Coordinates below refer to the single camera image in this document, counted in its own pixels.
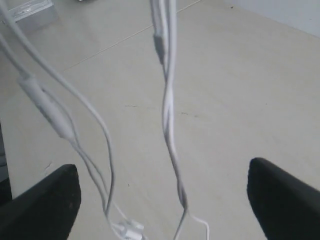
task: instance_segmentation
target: black object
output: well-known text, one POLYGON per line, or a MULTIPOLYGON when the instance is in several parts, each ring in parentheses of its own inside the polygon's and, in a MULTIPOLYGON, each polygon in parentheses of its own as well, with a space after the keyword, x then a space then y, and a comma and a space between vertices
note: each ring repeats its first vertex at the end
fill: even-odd
POLYGON ((247 194, 268 240, 320 240, 320 192, 263 158, 250 162, 247 194))
POLYGON ((80 203, 77 168, 63 165, 0 208, 0 239, 66 240, 80 203))

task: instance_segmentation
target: white wall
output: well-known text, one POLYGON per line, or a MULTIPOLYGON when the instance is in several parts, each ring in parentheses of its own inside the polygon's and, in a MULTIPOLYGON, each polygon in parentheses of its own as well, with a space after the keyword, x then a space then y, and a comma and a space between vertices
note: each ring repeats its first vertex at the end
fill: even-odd
POLYGON ((320 37, 320 0, 225 0, 320 37))

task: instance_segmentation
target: tile grout line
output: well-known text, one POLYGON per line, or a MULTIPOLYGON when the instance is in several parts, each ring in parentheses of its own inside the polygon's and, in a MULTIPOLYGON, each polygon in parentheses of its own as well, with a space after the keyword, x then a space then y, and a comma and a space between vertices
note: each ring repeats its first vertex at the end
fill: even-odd
MULTIPOLYGON (((202 1, 202 0, 197 0, 197 1, 193 2, 193 3, 190 3, 189 5, 187 5, 187 6, 183 7, 182 9, 178 10, 176 13, 180 13, 181 11, 186 10, 187 8, 193 6, 193 5, 195 5, 195 4, 197 4, 197 3, 201 2, 201 1, 202 1)), ((97 56, 98 54, 100 54, 100 53, 102 53, 102 52, 104 52, 104 51, 106 51, 106 50, 108 50, 108 49, 111 49, 111 48, 115 47, 116 45, 118 45, 118 44, 120 44, 120 43, 122 43, 122 42, 124 42, 124 41, 126 41, 126 40, 128 40, 128 39, 130 39, 130 38, 132 38, 132 37, 134 37, 135 35, 137 35, 137 34, 139 34, 139 33, 142 33, 143 31, 151 28, 152 26, 153 26, 153 25, 149 25, 149 26, 143 28, 142 30, 139 30, 139 31, 135 32, 134 34, 132 34, 132 35, 130 35, 130 36, 127 36, 127 37, 125 37, 125 38, 122 39, 122 40, 117 41, 116 43, 112 44, 111 46, 108 46, 108 47, 106 47, 106 48, 104 48, 104 49, 96 52, 95 54, 93 54, 93 55, 91 55, 91 56, 88 56, 88 57, 86 57, 85 59, 82 59, 80 62, 78 62, 78 63, 76 63, 76 64, 74 64, 74 65, 72 65, 72 66, 67 67, 66 69, 62 70, 62 72, 65 72, 65 71, 67 71, 67 70, 69 70, 69 69, 71 69, 71 68, 73 68, 73 67, 75 67, 75 66, 77 66, 77 65, 79 65, 79 64, 81 64, 81 63, 83 63, 84 61, 86 61, 86 60, 88 60, 88 59, 91 59, 91 58, 93 58, 94 56, 97 56)))

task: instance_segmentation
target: earphone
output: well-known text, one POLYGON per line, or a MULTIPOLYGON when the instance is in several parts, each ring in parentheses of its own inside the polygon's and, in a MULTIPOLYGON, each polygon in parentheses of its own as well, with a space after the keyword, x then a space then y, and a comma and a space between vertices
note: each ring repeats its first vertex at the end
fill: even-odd
MULTIPOLYGON (((209 225, 202 219, 199 219, 189 212, 187 194, 185 192, 183 181, 178 165, 178 155, 175 147, 174 139, 174 90, 173 82, 175 78, 175 64, 177 52, 177 16, 176 16, 176 1, 175 0, 150 0, 152 21, 154 25, 154 44, 162 65, 163 74, 165 78, 165 90, 162 105, 162 128, 164 139, 170 154, 171 163, 177 179, 177 192, 179 201, 183 207, 183 214, 178 224, 174 240, 177 240, 182 229, 185 217, 189 214, 197 222, 204 224, 206 227, 206 239, 209 239, 209 225)), ((28 41, 26 36, 19 29, 13 18, 10 16, 3 0, 0 0, 0 13, 3 15, 6 23, 13 31, 23 48, 28 54, 58 83, 66 88, 72 95, 74 95, 94 116, 98 124, 101 126, 108 147, 109 166, 111 171, 111 184, 108 192, 106 180, 101 174, 99 168, 91 160, 90 156, 84 151, 80 142, 77 127, 73 118, 66 106, 52 93, 49 89, 42 86, 33 74, 26 69, 15 56, 9 45, 2 35, 0 35, 0 44, 5 55, 17 68, 20 73, 18 80, 21 88, 26 92, 32 102, 37 106, 42 115, 48 120, 51 126, 55 129, 57 134, 66 139, 74 150, 83 159, 89 175, 96 185, 102 200, 102 209, 105 218, 113 230, 114 234, 122 240, 146 240, 148 239, 143 234, 143 225, 129 220, 117 204, 113 203, 118 212, 123 217, 124 221, 121 223, 112 223, 109 219, 109 211, 113 202, 114 192, 114 164, 112 155, 112 143, 107 125, 96 109, 86 100, 86 98, 79 93, 69 82, 67 82, 62 75, 53 69, 47 61, 41 57, 38 51, 28 41)))

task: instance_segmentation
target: tiled floor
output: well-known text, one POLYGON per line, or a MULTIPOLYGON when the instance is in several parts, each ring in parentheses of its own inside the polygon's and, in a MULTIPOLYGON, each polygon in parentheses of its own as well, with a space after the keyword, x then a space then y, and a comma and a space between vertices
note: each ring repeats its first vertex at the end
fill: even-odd
MULTIPOLYGON (((185 8, 192 3, 179 2, 175 83, 176 142, 191 209, 209 221, 211 239, 262 240, 246 196, 251 158, 265 157, 320 189, 320 39, 220 1, 185 8)), ((148 1, 55 5, 60 20, 29 39, 106 120, 115 149, 116 201, 145 224, 150 239, 171 239, 182 209, 162 137, 164 83, 148 1)), ((71 108, 85 148, 108 175, 106 144, 92 117, 11 44, 71 108)), ((0 73, 13 195, 75 163, 82 204, 69 239, 115 239, 80 158, 21 92, 3 56, 0 73)), ((201 237, 202 227, 188 220, 181 239, 201 237)))

